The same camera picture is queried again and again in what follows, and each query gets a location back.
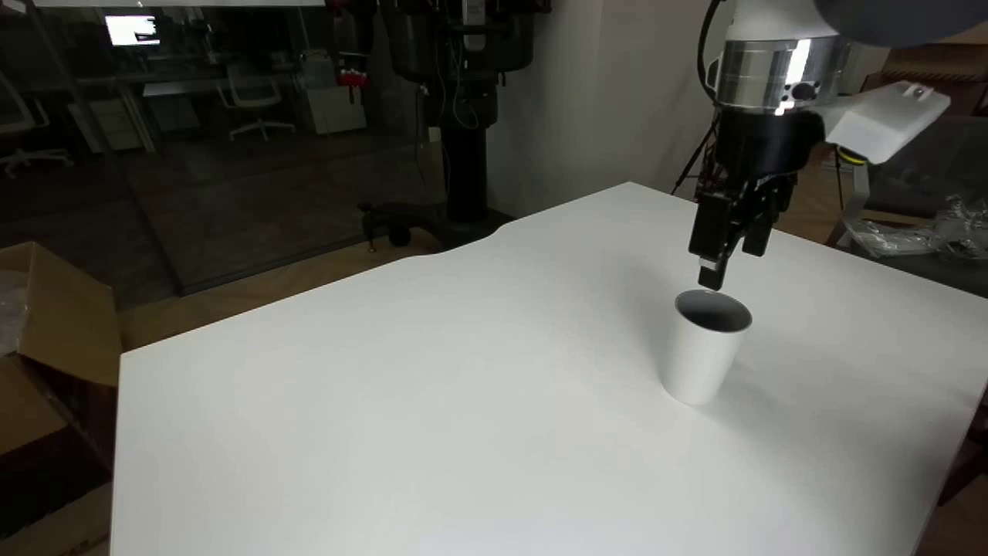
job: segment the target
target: white paper cup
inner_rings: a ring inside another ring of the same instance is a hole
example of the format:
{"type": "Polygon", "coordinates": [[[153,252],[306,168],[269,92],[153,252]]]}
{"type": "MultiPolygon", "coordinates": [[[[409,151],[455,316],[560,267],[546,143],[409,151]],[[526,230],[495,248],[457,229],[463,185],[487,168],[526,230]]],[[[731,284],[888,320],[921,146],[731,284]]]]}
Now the white paper cup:
{"type": "Polygon", "coordinates": [[[708,404],[731,369],[749,312],[714,290],[676,297],[676,320],[662,365],[662,383],[688,404],[708,404]]]}

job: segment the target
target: cable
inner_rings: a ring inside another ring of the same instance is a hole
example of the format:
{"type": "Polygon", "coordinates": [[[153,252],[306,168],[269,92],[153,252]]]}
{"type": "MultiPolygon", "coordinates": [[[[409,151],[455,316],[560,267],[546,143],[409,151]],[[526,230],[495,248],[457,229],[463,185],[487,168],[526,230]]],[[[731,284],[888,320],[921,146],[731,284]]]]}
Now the cable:
{"type": "Polygon", "coordinates": [[[699,81],[704,86],[704,92],[715,103],[715,92],[709,88],[708,84],[708,35],[709,35],[709,23],[714,23],[714,16],[718,10],[718,0],[709,0],[708,2],[708,11],[704,11],[704,23],[701,23],[701,38],[699,38],[699,81]]]}
{"type": "Polygon", "coordinates": [[[844,206],[846,206],[846,199],[844,199],[839,146],[833,146],[833,175],[838,175],[838,202],[839,202],[839,211],[844,211],[844,206]]]}
{"type": "Polygon", "coordinates": [[[859,154],[851,154],[851,151],[846,151],[846,148],[838,148],[838,158],[846,159],[846,163],[851,163],[851,166],[869,166],[869,158],[859,158],[859,154]]]}
{"type": "Polygon", "coordinates": [[[688,159],[687,159],[687,166],[683,166],[683,174],[680,174],[680,180],[676,180],[676,185],[674,185],[674,192],[669,192],[669,194],[676,194],[676,192],[683,187],[683,182],[688,180],[691,166],[696,166],[696,163],[699,163],[699,158],[704,154],[704,146],[714,139],[715,122],[718,122],[718,117],[714,117],[714,119],[709,119],[709,125],[708,125],[708,132],[704,132],[701,146],[688,154],[688,159]]]}

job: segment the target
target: black pole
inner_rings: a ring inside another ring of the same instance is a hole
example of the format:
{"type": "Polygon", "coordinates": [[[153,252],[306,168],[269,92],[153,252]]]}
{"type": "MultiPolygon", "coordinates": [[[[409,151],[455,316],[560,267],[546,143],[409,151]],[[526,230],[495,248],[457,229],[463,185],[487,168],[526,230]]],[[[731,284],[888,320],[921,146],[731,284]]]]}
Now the black pole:
{"type": "Polygon", "coordinates": [[[486,128],[441,125],[444,199],[457,226],[487,218],[487,135],[486,128]]]}

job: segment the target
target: white tabletop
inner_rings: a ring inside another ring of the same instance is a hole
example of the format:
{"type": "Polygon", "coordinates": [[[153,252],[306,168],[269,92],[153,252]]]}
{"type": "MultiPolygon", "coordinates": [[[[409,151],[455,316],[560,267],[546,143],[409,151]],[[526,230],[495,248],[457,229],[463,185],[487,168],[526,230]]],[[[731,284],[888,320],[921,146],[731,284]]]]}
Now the white tabletop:
{"type": "Polygon", "coordinates": [[[129,352],[113,552],[912,552],[988,302],[779,230],[696,409],[654,369],[691,213],[617,185],[129,352]]]}

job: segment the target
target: office chair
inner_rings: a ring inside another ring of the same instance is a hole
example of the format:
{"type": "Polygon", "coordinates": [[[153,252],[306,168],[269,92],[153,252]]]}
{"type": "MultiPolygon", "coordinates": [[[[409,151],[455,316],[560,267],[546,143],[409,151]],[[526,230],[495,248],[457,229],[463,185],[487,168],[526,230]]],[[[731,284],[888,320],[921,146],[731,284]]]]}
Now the office chair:
{"type": "MultiPolygon", "coordinates": [[[[37,109],[37,119],[25,96],[8,84],[5,74],[0,74],[0,135],[25,135],[31,128],[51,125],[51,114],[39,104],[33,109],[37,109]]],[[[57,159],[64,166],[75,163],[61,148],[47,148],[47,151],[14,148],[11,154],[0,158],[0,166],[11,180],[18,166],[31,166],[33,159],[57,159]]]]}
{"type": "Polygon", "coordinates": [[[252,114],[252,122],[243,122],[224,132],[231,143],[243,132],[260,132],[266,143],[269,143],[269,128],[298,132],[298,125],[287,119],[263,117],[266,109],[282,103],[282,86],[269,74],[260,74],[252,65],[229,65],[224,92],[218,86],[218,98],[224,109],[252,114]]]}

